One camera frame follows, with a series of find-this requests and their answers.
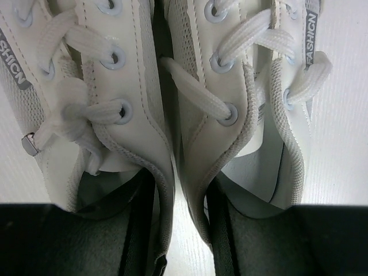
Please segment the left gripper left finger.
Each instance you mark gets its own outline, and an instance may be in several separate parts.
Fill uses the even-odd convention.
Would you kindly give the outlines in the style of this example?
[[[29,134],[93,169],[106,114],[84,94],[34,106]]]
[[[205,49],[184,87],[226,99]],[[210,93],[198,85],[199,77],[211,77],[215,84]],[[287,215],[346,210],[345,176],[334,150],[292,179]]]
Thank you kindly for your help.
[[[155,179],[139,172],[77,213],[1,205],[2,275],[144,275]]]

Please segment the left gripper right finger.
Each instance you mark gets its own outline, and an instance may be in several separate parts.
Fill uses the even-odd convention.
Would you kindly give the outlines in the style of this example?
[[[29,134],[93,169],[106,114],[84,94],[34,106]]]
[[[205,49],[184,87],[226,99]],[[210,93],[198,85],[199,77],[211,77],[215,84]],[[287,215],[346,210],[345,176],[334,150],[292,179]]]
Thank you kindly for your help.
[[[367,207],[278,209],[245,194],[240,213],[214,179],[206,199],[217,275],[366,275]]]

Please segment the white sneaker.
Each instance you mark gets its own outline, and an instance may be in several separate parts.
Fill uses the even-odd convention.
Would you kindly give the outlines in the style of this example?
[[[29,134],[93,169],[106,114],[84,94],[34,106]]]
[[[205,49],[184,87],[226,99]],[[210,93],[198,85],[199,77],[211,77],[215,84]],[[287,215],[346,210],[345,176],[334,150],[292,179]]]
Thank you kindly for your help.
[[[315,49],[321,1],[164,1],[179,93],[179,177],[209,246],[207,189],[245,213],[245,194],[287,210],[301,202],[311,105],[332,64]]]
[[[164,273],[174,205],[153,13],[153,1],[1,2],[1,82],[49,204],[77,213],[153,175],[144,275]]]

